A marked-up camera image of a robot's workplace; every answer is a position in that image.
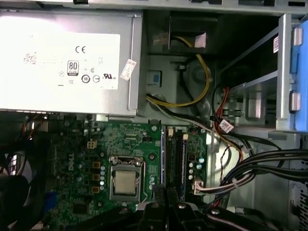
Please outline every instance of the power connector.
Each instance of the power connector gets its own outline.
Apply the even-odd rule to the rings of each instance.
[[[202,180],[200,180],[199,178],[195,178],[194,181],[193,181],[193,185],[192,185],[192,189],[193,189],[193,194],[196,195],[196,196],[201,196],[203,195],[202,192],[200,192],[198,189],[197,189],[197,186],[201,186],[203,187],[204,185],[204,182]]]

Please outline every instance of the ce mark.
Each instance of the ce mark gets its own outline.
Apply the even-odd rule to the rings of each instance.
[[[86,53],[85,52],[85,48],[86,48],[86,46],[83,46],[83,47],[81,47],[81,46],[76,46],[75,47],[75,51],[79,54],[80,52],[82,52],[82,53]]]

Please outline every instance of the motherboard logo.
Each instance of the motherboard logo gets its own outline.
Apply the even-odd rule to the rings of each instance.
[[[68,156],[69,156],[69,158],[68,158],[68,170],[69,171],[74,171],[74,158],[75,158],[75,154],[72,153],[72,154],[69,154]]]

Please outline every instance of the motherboard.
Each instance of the motherboard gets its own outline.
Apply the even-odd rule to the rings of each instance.
[[[205,173],[206,134],[190,126],[59,121],[48,159],[46,192],[56,195],[51,230],[65,231],[116,206],[153,199],[156,184],[181,200]]]
[[[48,161],[55,230],[118,205],[151,200],[159,183],[160,125],[62,121]]]

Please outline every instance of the blue drive bay latch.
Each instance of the blue drive bay latch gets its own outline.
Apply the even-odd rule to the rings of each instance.
[[[294,29],[291,74],[295,90],[290,93],[290,111],[295,113],[295,129],[308,132],[308,21]]]

